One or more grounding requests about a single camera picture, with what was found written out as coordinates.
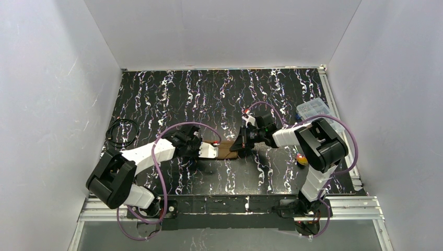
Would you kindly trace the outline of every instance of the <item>black cable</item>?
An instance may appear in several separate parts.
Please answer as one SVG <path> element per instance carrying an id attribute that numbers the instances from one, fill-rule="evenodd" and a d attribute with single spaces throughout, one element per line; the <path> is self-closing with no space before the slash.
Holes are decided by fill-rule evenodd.
<path id="1" fill-rule="evenodd" d="M 152 231 L 152 232 L 148 235 L 148 237 L 150 237 L 152 234 L 157 233 L 157 232 L 159 232 L 159 231 L 160 231 L 160 229 L 159 229 L 159 230 L 154 230 L 154 231 Z"/>
<path id="2" fill-rule="evenodd" d="M 121 123 L 123 123 L 123 125 L 129 123 L 132 124 L 133 127 L 135 127 L 135 135 L 131 140 L 128 140 L 126 142 L 118 142 L 117 139 L 113 140 L 112 138 L 112 132 L 114 131 L 114 129 L 116 127 L 118 127 Z M 106 139 L 108 140 L 108 142 L 110 144 L 112 144 L 113 146 L 115 146 L 116 148 L 124 148 L 124 147 L 128 147 L 130 146 L 132 143 L 134 143 L 134 141 L 137 139 L 138 134 L 140 133 L 140 128 L 137 124 L 137 122 L 135 122 L 134 120 L 131 119 L 116 119 L 107 129 L 106 131 Z"/>

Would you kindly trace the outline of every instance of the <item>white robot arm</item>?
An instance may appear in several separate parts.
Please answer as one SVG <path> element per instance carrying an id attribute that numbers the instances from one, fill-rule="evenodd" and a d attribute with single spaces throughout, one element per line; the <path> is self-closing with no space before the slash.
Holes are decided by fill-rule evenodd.
<path id="1" fill-rule="evenodd" d="M 240 134 L 230 150 L 251 149 L 259 142 L 273 148 L 295 146 L 309 163 L 306 182 L 298 195 L 300 213 L 317 211 L 320 206 L 318 198 L 325 194 L 323 187 L 348 154 L 342 138 L 323 118 L 284 129 L 276 127 L 270 114 L 252 117 L 247 111 L 243 119 L 246 126 L 240 128 Z"/>
<path id="2" fill-rule="evenodd" d="M 118 152 L 107 150 L 86 182 L 93 192 L 110 209 L 124 204 L 143 209 L 156 199 L 154 193 L 133 183 L 134 177 L 154 165 L 151 155 L 154 143 Z M 217 144 L 202 142 L 199 128 L 183 125 L 160 139 L 154 149 L 157 162 L 175 157 L 216 158 Z"/>

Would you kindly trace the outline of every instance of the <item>white panel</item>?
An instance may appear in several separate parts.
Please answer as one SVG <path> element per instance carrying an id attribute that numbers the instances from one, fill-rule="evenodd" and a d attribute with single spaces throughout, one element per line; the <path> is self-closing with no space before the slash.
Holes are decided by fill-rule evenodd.
<path id="1" fill-rule="evenodd" d="M 86 0 L 121 68 L 318 66 L 360 0 Z"/>
<path id="2" fill-rule="evenodd" d="M 67 250 L 120 79 L 83 1 L 1 2 L 2 250 Z"/>
<path id="3" fill-rule="evenodd" d="M 443 2 L 363 0 L 328 67 L 395 250 L 441 250 Z"/>

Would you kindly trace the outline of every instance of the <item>purple cable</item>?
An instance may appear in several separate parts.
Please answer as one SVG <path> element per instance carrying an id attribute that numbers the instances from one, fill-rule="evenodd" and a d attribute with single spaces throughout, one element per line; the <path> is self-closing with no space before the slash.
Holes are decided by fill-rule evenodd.
<path id="1" fill-rule="evenodd" d="M 203 123 L 199 123 L 199 122 L 183 122 L 183 123 L 178 123 L 178 124 L 172 125 L 172 126 L 166 128 L 166 129 L 165 129 L 165 130 L 164 130 L 164 131 L 158 136 L 158 138 L 155 140 L 154 145 L 153 145 L 153 148 L 152 148 L 152 150 L 151 150 L 151 156 L 152 156 L 152 158 L 153 158 L 154 165 L 155 165 L 155 168 L 156 168 L 157 173 L 158 173 L 158 178 L 160 179 L 161 187 L 162 187 L 162 189 L 163 189 L 163 208 L 164 208 L 163 213 L 161 214 L 160 218 L 159 218 L 157 221 L 147 221 L 146 219 L 142 218 L 140 215 L 138 215 L 137 213 L 135 213 L 134 210 L 132 210 L 131 207 L 127 206 L 127 209 L 128 209 L 128 210 L 129 210 L 129 211 L 130 211 L 130 212 L 131 212 L 131 213 L 132 213 L 137 219 L 141 220 L 142 222 L 144 222 L 144 223 L 146 223 L 146 224 L 157 224 L 157 223 L 160 223 L 160 222 L 163 220 L 163 218 L 165 217 L 165 215 L 166 215 L 166 213 L 167 213 L 167 209 L 168 209 L 168 192 L 167 192 L 167 190 L 166 190 L 165 180 L 163 179 L 163 175 L 161 174 L 161 170 L 160 170 L 160 167 L 158 166 L 157 159 L 155 158 L 155 152 L 154 152 L 154 149 L 155 149 L 155 147 L 156 147 L 158 141 L 160 141 L 161 137 L 163 137 L 163 135 L 165 135 L 165 133 L 167 133 L 169 130 L 174 129 L 175 127 L 184 126 L 184 125 L 186 125 L 186 124 L 193 124 L 193 125 L 196 125 L 196 126 L 206 127 L 206 128 L 208 128 L 208 129 L 210 129 L 211 131 L 213 131 L 213 132 L 218 136 L 218 140 L 219 140 L 219 142 L 222 141 L 222 136 L 220 136 L 220 134 L 218 134 L 218 132 L 217 132 L 214 128 L 212 128 L 212 127 L 210 127 L 210 126 L 208 126 L 208 125 L 205 125 L 205 124 L 203 124 Z"/>
<path id="2" fill-rule="evenodd" d="M 123 228 L 122 223 L 120 222 L 119 208 L 117 208 L 117 224 L 119 225 L 119 228 L 120 228 L 120 230 L 122 231 L 122 233 L 123 233 L 124 235 L 126 235 L 126 237 L 128 237 L 129 239 L 133 239 L 133 240 L 135 240 L 135 241 L 145 241 L 145 240 L 147 240 L 147 239 L 151 239 L 151 238 L 153 238 L 154 236 L 156 236 L 156 235 L 161 231 L 161 229 L 160 229 L 158 232 L 155 232 L 155 233 L 152 234 L 151 236 L 147 236 L 147 237 L 134 237 L 134 236 L 128 234 L 128 233 L 125 231 L 125 229 Z"/>
<path id="3" fill-rule="evenodd" d="M 253 104 L 248 108 L 248 110 L 251 110 L 254 106 L 256 106 L 256 105 L 258 105 L 258 104 L 264 104 L 264 105 L 267 105 L 267 106 L 271 107 L 271 108 L 274 110 L 274 112 L 277 114 L 278 118 L 280 119 L 280 122 L 282 123 L 282 126 L 283 126 L 283 127 L 285 126 L 285 123 L 283 122 L 283 119 L 282 119 L 282 116 L 280 116 L 280 113 L 277 111 L 277 109 L 275 109 L 275 107 L 274 107 L 273 105 L 271 105 L 271 104 L 269 104 L 269 103 L 266 103 L 266 102 L 264 102 L 264 101 L 257 101 L 257 102 L 255 102 L 255 103 L 253 103 Z"/>

